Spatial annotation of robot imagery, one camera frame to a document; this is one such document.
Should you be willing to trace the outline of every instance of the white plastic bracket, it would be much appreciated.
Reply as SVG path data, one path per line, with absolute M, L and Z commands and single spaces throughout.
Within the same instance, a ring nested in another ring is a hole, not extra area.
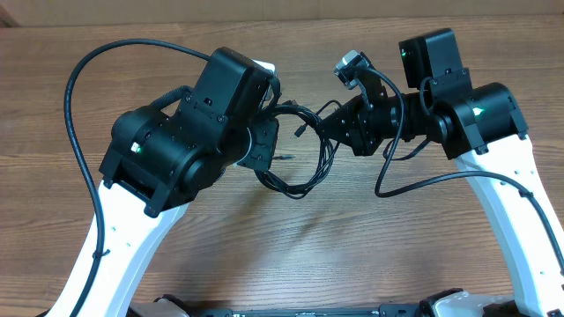
M 189 204 L 162 211 L 158 217 L 144 214 L 145 203 L 118 184 L 98 189 L 106 229 L 104 250 L 92 289 L 78 316 L 125 316 L 155 250 Z M 96 217 L 85 244 L 48 316 L 69 316 L 93 263 L 96 248 Z
M 560 248 L 564 232 L 538 177 L 531 140 L 508 136 L 487 145 L 488 153 L 469 151 L 456 158 L 460 171 L 487 171 L 512 178 L 529 189 L 542 207 Z M 478 196 L 508 265 L 520 313 L 564 313 L 564 276 L 538 213 L 516 188 L 490 178 L 467 179 Z

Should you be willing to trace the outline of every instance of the white plastic part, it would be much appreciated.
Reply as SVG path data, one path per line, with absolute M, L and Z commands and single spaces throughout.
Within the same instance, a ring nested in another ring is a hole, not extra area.
M 162 211 L 158 217 L 144 214 L 145 203 L 118 184 L 111 189 L 100 185 L 106 229 L 104 255 L 92 289 L 78 316 L 125 316 L 133 293 L 145 273 L 155 250 L 174 223 L 184 215 L 188 204 Z M 93 263 L 96 248 L 96 218 L 70 273 L 61 296 L 48 313 L 51 317 L 69 316 Z
M 500 173 L 529 189 L 542 207 L 560 248 L 564 232 L 546 196 L 532 155 L 531 140 L 508 136 L 487 145 L 488 153 L 469 151 L 456 158 L 461 171 Z M 520 313 L 546 316 L 564 313 L 564 277 L 538 213 L 527 198 L 504 182 L 484 177 L 467 179 L 492 226 L 508 265 Z
M 437 300 L 433 311 L 436 317 L 482 317 L 485 306 L 507 303 L 512 299 L 511 296 L 472 295 L 461 291 Z
M 267 62 L 262 62 L 262 61 L 257 61 L 257 60 L 253 60 L 253 62 L 259 64 L 265 70 L 272 73 L 272 75 L 274 75 L 274 77 L 278 76 L 278 73 L 276 72 L 276 66 L 273 63 L 267 63 Z M 272 87 L 268 87 L 268 89 L 264 93 L 263 100 L 261 101 L 260 108 L 263 108 L 263 104 L 264 104 L 265 101 L 268 101 L 272 98 L 272 94 L 273 94 L 272 93 Z
M 233 167 L 239 166 L 239 163 L 241 163 L 241 161 L 243 161 L 249 155 L 251 150 L 253 150 L 253 134 L 250 132 L 249 128 L 247 128 L 247 132 L 249 133 L 249 148 L 247 149 L 247 153 L 245 153 L 244 157 L 233 163 Z

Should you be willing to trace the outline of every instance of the wood grain surface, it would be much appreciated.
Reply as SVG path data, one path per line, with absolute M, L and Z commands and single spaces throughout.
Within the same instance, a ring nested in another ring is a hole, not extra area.
M 452 27 L 475 86 L 502 82 L 531 129 L 535 158 L 564 216 L 564 17 L 381 18 L 294 22 L 0 29 L 0 315 L 29 316 L 59 296 L 92 221 L 93 206 L 63 123 L 63 89 L 92 49 L 154 38 L 211 53 L 228 46 L 278 66 L 283 100 L 319 108 L 346 101 L 332 67 L 350 49 L 407 90 L 397 43 Z M 162 48 L 104 53 L 78 80 L 73 114 L 96 181 L 117 116 L 179 85 L 204 67 Z M 318 141 L 293 137 L 281 119 L 277 153 L 296 159 L 272 170 L 290 182 L 314 171 Z M 398 155 L 415 144 L 400 144 Z M 293 201 L 262 187 L 252 171 L 228 169 L 200 193 L 168 234 L 134 300 L 163 293 L 234 308 L 371 306 L 418 301 L 462 287 L 511 293 L 508 271 L 484 211 L 466 181 L 390 199 L 374 196 L 382 165 L 342 147 L 325 182 Z M 395 162 L 385 188 L 455 170 L 432 145 Z
M 0 18 L 9 26 L 24 27 L 561 14 L 563 11 L 564 0 L 0 0 Z

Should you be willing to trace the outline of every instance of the green led light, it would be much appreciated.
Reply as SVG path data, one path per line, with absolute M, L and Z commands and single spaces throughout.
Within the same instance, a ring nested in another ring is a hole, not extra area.
M 136 154 L 140 154 L 141 151 L 143 151 L 143 147 L 139 143 L 134 142 L 133 144 L 131 144 L 131 151 Z
M 472 112 L 474 113 L 474 115 L 479 115 L 484 112 L 484 109 L 475 107 L 472 109 Z

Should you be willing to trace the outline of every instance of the cable connector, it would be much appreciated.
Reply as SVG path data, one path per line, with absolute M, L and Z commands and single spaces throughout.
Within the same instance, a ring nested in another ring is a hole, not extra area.
M 304 125 L 300 126 L 293 134 L 296 137 L 300 137 L 306 131 L 307 127 L 308 127 L 308 124 L 305 123 Z
M 275 156 L 275 157 L 272 158 L 272 159 L 294 159 L 294 158 L 295 158 L 294 155 L 286 154 L 286 155 L 278 155 L 278 156 Z
M 529 199 L 531 199 L 534 196 L 531 191 L 523 192 L 522 190 L 519 190 L 519 195 L 522 198 L 529 198 Z

